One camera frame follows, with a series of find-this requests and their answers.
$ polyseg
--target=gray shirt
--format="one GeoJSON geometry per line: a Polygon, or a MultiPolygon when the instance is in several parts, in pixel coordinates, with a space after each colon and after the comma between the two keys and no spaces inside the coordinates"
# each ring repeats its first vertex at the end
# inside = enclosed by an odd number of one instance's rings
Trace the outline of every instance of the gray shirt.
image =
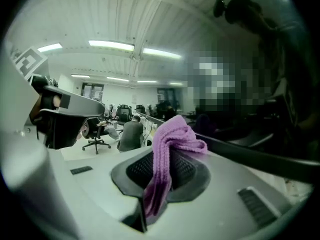
{"type": "Polygon", "coordinates": [[[123,126],[121,140],[118,143],[118,150],[125,152],[140,148],[140,136],[144,132],[144,127],[136,121],[126,122],[123,126]]]}

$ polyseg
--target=black mesh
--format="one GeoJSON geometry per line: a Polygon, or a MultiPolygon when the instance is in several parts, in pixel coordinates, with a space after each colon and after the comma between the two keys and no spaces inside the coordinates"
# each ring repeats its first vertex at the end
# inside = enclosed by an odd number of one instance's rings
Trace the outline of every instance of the black mesh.
{"type": "MultiPolygon", "coordinates": [[[[153,177],[154,154],[149,153],[126,169],[127,176],[145,189],[153,177]]],[[[195,166],[176,153],[170,154],[171,190],[178,189],[191,181],[196,174],[195,166]]]]}

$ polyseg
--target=black cable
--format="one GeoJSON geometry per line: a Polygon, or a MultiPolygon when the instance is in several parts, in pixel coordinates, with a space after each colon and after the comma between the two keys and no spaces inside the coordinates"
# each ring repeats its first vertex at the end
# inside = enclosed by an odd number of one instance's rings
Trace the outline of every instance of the black cable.
{"type": "Polygon", "coordinates": [[[150,133],[151,133],[151,131],[152,131],[152,125],[153,125],[153,124],[154,124],[154,122],[151,122],[151,129],[150,129],[150,131],[149,131],[149,134],[148,134],[148,135],[145,137],[145,139],[142,141],[141,148],[142,148],[144,142],[146,141],[146,139],[149,137],[149,135],[150,135],[150,133]]]}

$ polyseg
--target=purple towel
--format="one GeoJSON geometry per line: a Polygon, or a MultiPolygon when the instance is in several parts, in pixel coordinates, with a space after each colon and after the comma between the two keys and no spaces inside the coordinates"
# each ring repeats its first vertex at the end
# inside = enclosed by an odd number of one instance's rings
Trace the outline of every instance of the purple towel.
{"type": "Polygon", "coordinates": [[[195,133],[181,115],[176,115],[156,130],[152,144],[153,177],[143,196],[147,218],[158,214],[171,188],[170,146],[195,153],[207,152],[207,144],[196,139],[195,133]]]}

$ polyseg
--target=ceiling light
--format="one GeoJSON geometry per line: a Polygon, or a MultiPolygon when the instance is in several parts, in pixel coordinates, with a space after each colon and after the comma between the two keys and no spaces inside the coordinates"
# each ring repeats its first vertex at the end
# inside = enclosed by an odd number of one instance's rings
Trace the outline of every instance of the ceiling light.
{"type": "Polygon", "coordinates": [[[157,81],[137,81],[138,83],[156,83],[157,81]]]}
{"type": "Polygon", "coordinates": [[[81,75],[81,74],[72,74],[71,75],[74,78],[90,78],[88,75],[81,75]]]}
{"type": "Polygon", "coordinates": [[[134,45],[121,43],[121,42],[90,40],[89,44],[91,46],[117,48],[117,49],[127,50],[127,51],[131,51],[131,52],[135,49],[134,45]]]}
{"type": "Polygon", "coordinates": [[[51,44],[51,45],[47,45],[41,48],[38,48],[39,52],[46,52],[46,51],[50,51],[50,50],[55,50],[55,49],[60,49],[62,48],[60,43],[55,43],[55,44],[51,44]]]}
{"type": "Polygon", "coordinates": [[[108,79],[113,79],[113,80],[119,80],[119,81],[129,82],[129,80],[127,80],[127,79],[121,79],[121,78],[115,78],[115,77],[109,77],[109,76],[107,76],[106,78],[108,78],[108,79]]]}
{"type": "Polygon", "coordinates": [[[173,59],[180,59],[182,56],[178,54],[174,54],[171,52],[167,51],[162,51],[162,50],[155,50],[155,49],[149,49],[149,48],[144,48],[143,49],[144,54],[151,54],[151,55],[158,55],[158,56],[164,56],[164,57],[170,57],[173,59]]]}

